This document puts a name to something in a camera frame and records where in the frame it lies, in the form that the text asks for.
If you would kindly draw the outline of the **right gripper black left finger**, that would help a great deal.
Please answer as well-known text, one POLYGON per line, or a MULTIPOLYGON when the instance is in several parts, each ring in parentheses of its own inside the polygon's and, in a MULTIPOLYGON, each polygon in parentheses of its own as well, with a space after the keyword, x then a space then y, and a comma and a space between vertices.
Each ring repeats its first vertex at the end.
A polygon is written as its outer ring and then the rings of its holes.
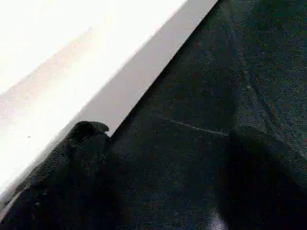
POLYGON ((0 214, 2 230, 80 230, 109 141, 107 125, 78 122, 17 187, 0 214))

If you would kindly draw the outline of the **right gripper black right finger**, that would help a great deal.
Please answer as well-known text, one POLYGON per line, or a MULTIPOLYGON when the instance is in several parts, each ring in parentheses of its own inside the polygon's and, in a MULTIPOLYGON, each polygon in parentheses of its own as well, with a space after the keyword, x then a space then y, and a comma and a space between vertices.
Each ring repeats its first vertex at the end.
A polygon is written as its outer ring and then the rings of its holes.
POLYGON ((221 212, 230 230, 304 230, 307 160, 255 128, 236 128, 224 150, 221 212))

